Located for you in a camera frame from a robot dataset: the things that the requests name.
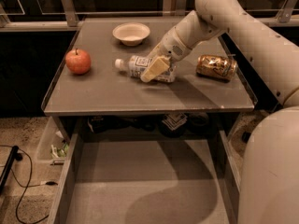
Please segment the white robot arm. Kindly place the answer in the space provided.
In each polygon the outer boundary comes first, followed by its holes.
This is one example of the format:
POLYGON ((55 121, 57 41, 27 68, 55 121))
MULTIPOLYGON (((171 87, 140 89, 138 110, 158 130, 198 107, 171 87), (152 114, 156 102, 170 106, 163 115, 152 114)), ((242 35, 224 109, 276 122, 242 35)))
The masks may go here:
POLYGON ((226 33, 283 105, 251 134, 243 160, 237 224, 299 224, 299 47, 237 0, 194 0, 195 10, 149 54, 149 82, 200 42, 226 33))

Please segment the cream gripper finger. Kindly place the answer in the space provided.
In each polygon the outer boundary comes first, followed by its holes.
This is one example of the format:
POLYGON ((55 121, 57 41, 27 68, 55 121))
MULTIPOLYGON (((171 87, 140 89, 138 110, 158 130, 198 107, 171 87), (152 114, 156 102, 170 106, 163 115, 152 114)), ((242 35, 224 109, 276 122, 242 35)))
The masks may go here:
POLYGON ((150 82, 165 72, 170 67, 170 58, 165 56, 156 56, 150 63, 149 67, 141 74, 143 82, 150 82))

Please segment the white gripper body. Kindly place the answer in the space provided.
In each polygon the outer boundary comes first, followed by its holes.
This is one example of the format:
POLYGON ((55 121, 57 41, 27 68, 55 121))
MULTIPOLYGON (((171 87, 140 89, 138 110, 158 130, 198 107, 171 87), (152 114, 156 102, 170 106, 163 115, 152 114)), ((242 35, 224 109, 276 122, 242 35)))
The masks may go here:
POLYGON ((189 38, 189 32, 174 26, 163 36, 162 40, 149 53, 149 57, 169 57, 172 63, 181 61, 192 51, 191 45, 189 44, 189 38))

